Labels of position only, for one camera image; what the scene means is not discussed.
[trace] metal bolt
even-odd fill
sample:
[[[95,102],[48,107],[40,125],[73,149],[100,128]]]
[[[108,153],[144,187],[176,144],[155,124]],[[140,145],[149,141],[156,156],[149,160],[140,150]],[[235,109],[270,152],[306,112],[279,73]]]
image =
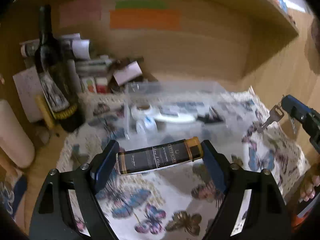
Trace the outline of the metal bolt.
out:
[[[270,170],[268,170],[268,169],[263,169],[262,171],[266,175],[270,175],[271,174]]]
[[[49,174],[50,174],[50,175],[54,175],[54,174],[56,174],[56,173],[57,173],[57,169],[52,169],[52,170],[49,171]]]
[[[88,163],[84,163],[80,166],[80,169],[81,170],[86,170],[87,168],[89,167],[89,164]]]
[[[239,165],[238,164],[236,164],[236,163],[232,163],[231,165],[230,165],[230,167],[231,167],[231,169],[233,169],[233,170],[239,170]]]

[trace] wine bottle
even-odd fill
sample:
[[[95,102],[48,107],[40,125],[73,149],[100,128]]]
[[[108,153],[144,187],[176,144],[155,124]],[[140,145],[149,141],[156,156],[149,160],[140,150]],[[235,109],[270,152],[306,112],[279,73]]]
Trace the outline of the wine bottle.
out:
[[[64,63],[59,42],[52,35],[50,5],[40,7],[39,39],[35,64],[45,99],[62,128],[73,132],[83,121],[78,98],[71,90],[68,67]]]

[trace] orange object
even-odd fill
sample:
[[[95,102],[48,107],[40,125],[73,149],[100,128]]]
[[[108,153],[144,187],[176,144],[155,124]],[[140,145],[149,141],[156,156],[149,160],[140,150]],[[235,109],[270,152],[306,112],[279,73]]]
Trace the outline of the orange object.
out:
[[[180,12],[172,9],[110,10],[110,29],[180,30]]]

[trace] white plastic bottle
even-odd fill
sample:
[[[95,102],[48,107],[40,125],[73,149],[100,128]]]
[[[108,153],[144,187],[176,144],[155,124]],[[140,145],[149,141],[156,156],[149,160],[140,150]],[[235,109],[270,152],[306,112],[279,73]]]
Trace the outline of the white plastic bottle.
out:
[[[30,166],[35,157],[33,143],[19,124],[9,103],[2,99],[0,99],[0,147],[20,168]]]

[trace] blue butterfly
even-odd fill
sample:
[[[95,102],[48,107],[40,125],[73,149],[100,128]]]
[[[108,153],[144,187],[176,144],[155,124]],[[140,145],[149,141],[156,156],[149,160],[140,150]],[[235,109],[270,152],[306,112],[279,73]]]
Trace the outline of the blue butterfly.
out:
[[[250,170],[257,171],[258,169],[268,169],[272,171],[275,167],[275,153],[273,150],[269,150],[268,153],[263,157],[260,158],[257,155],[256,148],[249,146],[249,162],[248,165]]]
[[[118,185],[118,174],[112,170],[104,189],[96,194],[98,200],[107,199],[112,203],[112,217],[126,218],[133,214],[133,209],[140,207],[151,195],[150,190],[144,188],[133,191],[122,190]]]
[[[161,233],[163,230],[163,226],[161,225],[161,219],[164,219],[166,214],[162,209],[157,209],[155,206],[150,205],[149,203],[146,205],[146,220],[138,223],[134,226],[134,229],[138,233],[146,234],[148,231],[153,235],[157,235]]]

